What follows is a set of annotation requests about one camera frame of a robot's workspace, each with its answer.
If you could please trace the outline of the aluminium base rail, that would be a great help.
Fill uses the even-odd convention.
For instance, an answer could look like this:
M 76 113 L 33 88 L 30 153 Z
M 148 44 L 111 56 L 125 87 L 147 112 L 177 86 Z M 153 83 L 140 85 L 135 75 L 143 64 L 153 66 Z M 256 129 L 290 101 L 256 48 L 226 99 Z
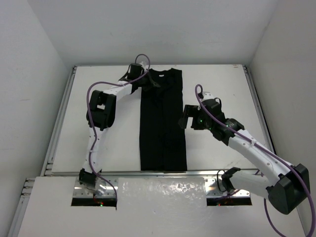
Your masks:
M 140 194 L 145 191 L 171 196 L 184 194 L 193 198 L 204 194 L 207 206 L 251 206 L 246 190 L 226 192 L 221 185 L 221 170 L 185 172 L 107 172 L 99 176 L 80 175 L 74 184 L 72 206 L 117 206 L 117 195 L 125 194 L 131 185 Z

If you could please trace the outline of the white front cover panel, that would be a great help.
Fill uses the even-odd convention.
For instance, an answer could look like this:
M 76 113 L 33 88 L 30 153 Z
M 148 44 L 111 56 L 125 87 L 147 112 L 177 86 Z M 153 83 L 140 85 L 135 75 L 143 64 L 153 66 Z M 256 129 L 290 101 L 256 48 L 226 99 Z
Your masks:
M 207 206 L 204 194 L 171 196 L 131 185 L 116 207 L 72 206 L 74 177 L 38 177 L 19 231 L 21 237 L 302 237 L 297 212 L 272 207 L 269 224 L 263 199 L 251 206 Z

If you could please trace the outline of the aluminium frame rail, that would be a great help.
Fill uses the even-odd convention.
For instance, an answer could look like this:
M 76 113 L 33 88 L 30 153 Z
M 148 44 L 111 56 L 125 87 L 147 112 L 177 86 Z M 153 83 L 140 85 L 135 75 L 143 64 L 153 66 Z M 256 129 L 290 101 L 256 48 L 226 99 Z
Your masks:
M 260 99 L 259 99 L 259 96 L 257 94 L 257 90 L 255 87 L 251 72 L 246 65 L 242 65 L 242 67 L 243 67 L 243 70 L 245 73 L 245 77 L 247 79 L 248 87 L 250 89 L 250 93 L 251 93 L 252 100 L 253 100 L 253 103 L 254 103 L 254 106 L 256 109 L 259 123 L 260 123 L 261 129 L 262 129 L 263 134 L 264 134 L 266 147 L 269 148 L 273 153 L 275 153 L 276 152 L 275 147 L 274 147 L 274 144 L 273 144 L 273 141 L 271 138 L 271 134 L 270 134 L 270 131 L 269 131 L 266 119 L 265 119 L 265 115 L 264 115 L 263 110 L 262 110 Z
M 41 172 L 40 172 L 41 177 L 45 176 L 46 174 L 51 175 L 52 164 L 54 161 L 56 147 L 57 147 L 58 139 L 61 132 L 62 122 L 65 117 L 66 106 L 70 98 L 71 89 L 74 83 L 76 71 L 77 71 L 77 66 L 72 67 L 69 78 L 66 83 L 66 87 L 63 93 L 63 97 L 62 97 L 62 101 L 59 107 L 57 118 L 55 120 L 53 132 L 52 132 L 49 145 L 45 154 L 44 162 L 41 168 Z M 35 183 L 35 177 L 25 179 L 25 182 L 23 184 L 23 188 L 20 194 L 20 199 L 19 199 L 16 211 L 14 214 L 9 232 L 8 232 L 9 237 L 16 237 L 19 234 L 34 183 Z

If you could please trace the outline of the right aluminium frame rail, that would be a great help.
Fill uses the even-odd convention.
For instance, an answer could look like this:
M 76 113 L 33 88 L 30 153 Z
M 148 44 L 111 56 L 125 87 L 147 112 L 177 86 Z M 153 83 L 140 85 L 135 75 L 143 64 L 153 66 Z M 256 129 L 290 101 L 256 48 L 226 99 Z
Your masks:
M 257 90 L 255 87 L 251 72 L 246 65 L 242 65 L 242 67 L 243 67 L 243 70 L 245 73 L 245 77 L 247 79 L 248 87 L 250 89 L 250 93 L 251 93 L 252 100 L 253 100 L 253 103 L 254 103 L 254 106 L 256 109 L 259 123 L 260 123 L 261 129 L 262 129 L 263 134 L 264 134 L 266 147 L 269 148 L 273 153 L 275 153 L 276 152 L 275 147 L 274 147 L 274 144 L 273 144 L 273 141 L 271 138 L 271 134 L 270 134 L 270 131 L 269 131 L 266 119 L 265 119 L 265 115 L 264 115 L 263 110 L 262 110 L 260 99 L 259 99 L 259 96 L 257 94 Z

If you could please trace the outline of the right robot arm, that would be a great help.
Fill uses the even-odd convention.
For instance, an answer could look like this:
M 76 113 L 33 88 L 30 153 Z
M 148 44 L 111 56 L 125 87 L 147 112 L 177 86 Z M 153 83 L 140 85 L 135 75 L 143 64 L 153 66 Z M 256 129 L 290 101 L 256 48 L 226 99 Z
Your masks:
M 225 117 L 219 98 L 203 100 L 200 105 L 185 105 L 179 119 L 181 128 L 187 127 L 189 118 L 193 119 L 192 129 L 210 131 L 216 140 L 243 155 L 264 174 L 254 177 L 240 168 L 230 168 L 221 176 L 225 192 L 246 189 L 267 199 L 285 215 L 310 197 L 308 169 L 275 158 L 239 121 Z

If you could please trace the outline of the black t-shirt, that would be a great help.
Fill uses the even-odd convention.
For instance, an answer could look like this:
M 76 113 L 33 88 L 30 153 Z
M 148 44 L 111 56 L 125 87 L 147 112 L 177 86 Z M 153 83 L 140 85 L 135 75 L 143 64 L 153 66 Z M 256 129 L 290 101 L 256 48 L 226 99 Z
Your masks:
M 151 69 L 150 76 L 159 86 L 141 91 L 141 170 L 186 171 L 185 131 L 178 124 L 183 113 L 182 71 Z

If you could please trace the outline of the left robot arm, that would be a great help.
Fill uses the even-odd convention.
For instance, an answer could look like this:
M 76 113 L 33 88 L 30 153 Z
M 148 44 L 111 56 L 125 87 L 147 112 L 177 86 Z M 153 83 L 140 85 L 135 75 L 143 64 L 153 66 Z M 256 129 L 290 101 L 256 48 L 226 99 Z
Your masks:
M 97 192 L 105 184 L 113 187 L 109 180 L 101 177 L 102 166 L 98 157 L 100 144 L 114 124 L 117 102 L 139 88 L 151 87 L 160 86 L 149 75 L 149 68 L 138 63 L 130 64 L 117 83 L 100 81 L 89 87 L 86 95 L 86 119 L 90 135 L 87 155 L 79 172 L 80 184 Z

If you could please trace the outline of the left aluminium frame rail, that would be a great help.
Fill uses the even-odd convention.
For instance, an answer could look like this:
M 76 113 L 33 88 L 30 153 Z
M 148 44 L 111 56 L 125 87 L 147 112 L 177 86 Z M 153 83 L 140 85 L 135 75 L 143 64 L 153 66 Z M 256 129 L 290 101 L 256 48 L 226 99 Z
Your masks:
M 72 67 L 69 78 L 66 83 L 66 87 L 63 93 L 63 97 L 62 97 L 62 101 L 59 107 L 57 118 L 55 120 L 53 132 L 52 132 L 49 145 L 45 154 L 44 162 L 41 168 L 41 172 L 40 172 L 41 177 L 45 176 L 46 174 L 51 175 L 52 164 L 54 161 L 56 147 L 57 147 L 58 139 L 61 132 L 62 122 L 65 117 L 66 106 L 70 98 L 71 89 L 74 83 L 76 71 L 77 71 L 77 66 Z M 23 188 L 20 194 L 20 199 L 19 199 L 16 211 L 14 214 L 9 232 L 8 232 L 9 237 L 16 237 L 19 234 L 34 183 L 35 183 L 35 177 L 25 179 L 25 182 L 23 184 Z

